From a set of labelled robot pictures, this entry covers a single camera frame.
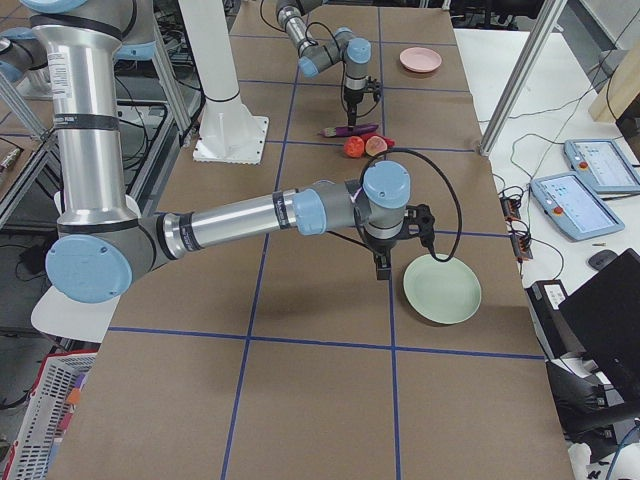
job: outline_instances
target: blue joint cap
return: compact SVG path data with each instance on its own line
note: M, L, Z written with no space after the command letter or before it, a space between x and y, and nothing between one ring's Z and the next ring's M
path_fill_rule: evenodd
M131 266L116 247L91 235L68 235L53 244L45 262L51 283L72 300L100 303L123 294Z
M116 52L116 60L151 60L156 53L156 42L122 45Z
M315 77L318 73L318 67L307 57L300 57L298 60L298 68L305 77Z
M382 208L404 208L411 196L411 177L399 163L384 160L364 174L364 192Z
M336 29L336 31L335 31L335 32L333 32L333 36L334 36L334 37L337 37L340 33L343 33L343 32L353 33L353 32L351 31L351 29L350 29L350 28L348 28L348 27L340 27L340 28Z
M0 61L0 74L4 75L9 83L15 83L22 78L22 72L7 62Z
M327 230L327 213L320 195L310 188L293 196L296 225L302 235L319 235Z
M35 40L36 36L27 27L15 27L0 33L0 37L8 40Z
M20 0L25 7L40 13L66 13L89 0Z
M347 45L347 56L355 63L368 63L371 60L371 44L366 38L353 38Z

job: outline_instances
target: black monitor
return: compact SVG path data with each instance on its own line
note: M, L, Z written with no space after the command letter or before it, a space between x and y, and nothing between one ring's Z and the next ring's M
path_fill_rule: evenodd
M622 398L640 400L640 256L625 250L560 311Z

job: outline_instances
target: brown table surface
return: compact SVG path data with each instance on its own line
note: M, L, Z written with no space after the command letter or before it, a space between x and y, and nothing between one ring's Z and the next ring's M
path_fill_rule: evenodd
M262 163L197 163L184 150L160 210L359 175L365 160L316 134L345 123L340 67L301 78L258 6L243 2L231 42L244 103L271 118ZM473 150L480 131L447 13L324 6L311 20L372 42L384 97L363 121L450 176L464 212L457 256L480 280L480 309L447 327L411 309L402 274L426 253L417 241L394 249L389 282L375 280L368 252L328 235L189 255L122 298L50 479L572 478L490 166ZM442 67L403 70L411 45L440 52ZM448 251L456 219L442 181L396 159Z

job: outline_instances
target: pink plate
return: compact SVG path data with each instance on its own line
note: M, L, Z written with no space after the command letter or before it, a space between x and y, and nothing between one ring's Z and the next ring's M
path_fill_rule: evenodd
M411 47L402 51L400 63L412 72L428 73L440 66L442 57L428 48Z

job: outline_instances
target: plate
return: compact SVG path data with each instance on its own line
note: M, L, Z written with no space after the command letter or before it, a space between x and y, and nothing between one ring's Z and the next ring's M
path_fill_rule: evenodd
M447 258L438 254L438 258ZM480 306L482 289L475 273L457 258L436 262L416 258L404 272L404 293L423 317L447 325L464 322Z
M429 73L442 64L442 57L428 48L411 47L402 51L400 63L412 72Z

